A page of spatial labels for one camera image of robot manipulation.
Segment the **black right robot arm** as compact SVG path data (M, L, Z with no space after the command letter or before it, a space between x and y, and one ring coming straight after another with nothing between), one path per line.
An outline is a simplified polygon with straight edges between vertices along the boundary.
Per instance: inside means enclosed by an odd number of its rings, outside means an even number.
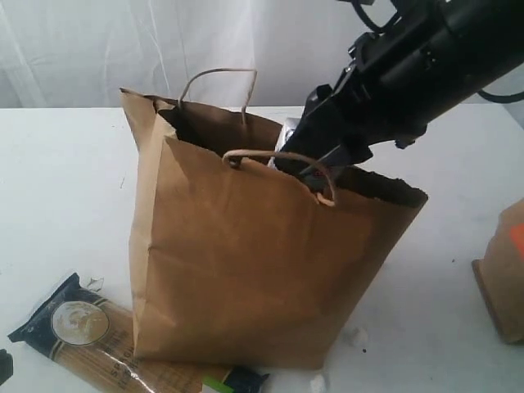
M520 1L397 1L384 25L359 2L368 31L349 48L350 63L334 85L307 98L293 134L273 165L311 187L372 157L373 145L413 144L434 119L523 62Z

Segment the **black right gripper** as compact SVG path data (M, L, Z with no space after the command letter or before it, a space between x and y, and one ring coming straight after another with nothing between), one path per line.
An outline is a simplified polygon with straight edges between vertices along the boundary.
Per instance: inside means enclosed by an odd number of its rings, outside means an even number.
M374 144L412 144L445 112L438 89L445 49L439 30L362 34L335 85L319 85L308 96L281 152L308 156L339 174L369 160Z

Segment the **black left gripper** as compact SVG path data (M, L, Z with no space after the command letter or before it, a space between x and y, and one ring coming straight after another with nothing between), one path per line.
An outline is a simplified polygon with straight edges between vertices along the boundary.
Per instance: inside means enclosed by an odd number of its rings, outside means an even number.
M0 349L0 376L11 377L13 375L13 358L5 349Z

